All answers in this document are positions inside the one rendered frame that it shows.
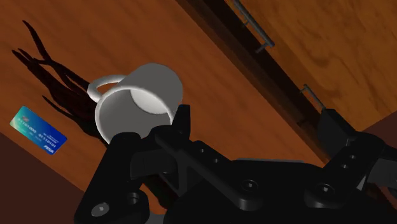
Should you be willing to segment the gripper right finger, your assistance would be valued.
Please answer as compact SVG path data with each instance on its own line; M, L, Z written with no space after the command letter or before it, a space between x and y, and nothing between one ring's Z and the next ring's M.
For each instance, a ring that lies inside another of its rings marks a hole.
M342 209L361 198L367 183L397 191L396 148L355 130L334 109L322 109L317 136L331 159L306 188L307 206Z

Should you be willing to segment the brown wooden chest of drawers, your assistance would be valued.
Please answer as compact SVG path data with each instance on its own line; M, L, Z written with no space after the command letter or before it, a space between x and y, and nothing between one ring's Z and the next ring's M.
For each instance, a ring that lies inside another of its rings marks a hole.
M397 0L241 0L275 46L268 53L293 82L278 96L270 71L253 62L195 3L231 0L0 0L0 132L80 189L103 145L56 110L49 90L19 61L38 57L28 28L50 57L87 81L165 64L192 106L192 137L230 158L288 158L323 165L297 121L318 106L303 84L355 128L397 141ZM28 107L67 137L53 155L10 126ZM297 110L303 106L302 113Z

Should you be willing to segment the blue bank card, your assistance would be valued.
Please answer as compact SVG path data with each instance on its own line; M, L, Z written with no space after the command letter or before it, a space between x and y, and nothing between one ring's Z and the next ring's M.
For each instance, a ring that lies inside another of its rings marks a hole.
M22 106L12 118L10 126L34 144L53 155L67 141L67 137L44 121L28 107Z

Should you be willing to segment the white mug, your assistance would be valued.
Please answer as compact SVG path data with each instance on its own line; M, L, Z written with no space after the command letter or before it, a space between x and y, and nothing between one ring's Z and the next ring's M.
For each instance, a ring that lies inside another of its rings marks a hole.
M87 94L96 103L97 130L110 143L122 132L135 132L144 138L153 127L170 125L183 100L183 84L171 68L148 63L128 75L94 80Z

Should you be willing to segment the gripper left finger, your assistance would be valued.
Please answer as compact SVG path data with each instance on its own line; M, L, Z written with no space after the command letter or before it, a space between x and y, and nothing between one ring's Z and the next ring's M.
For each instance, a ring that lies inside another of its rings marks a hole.
M248 162L231 161L202 141L190 140L190 107L149 136L112 138L76 212L74 224L149 224L141 185L160 178L171 206L161 224L229 224L256 216L264 196Z

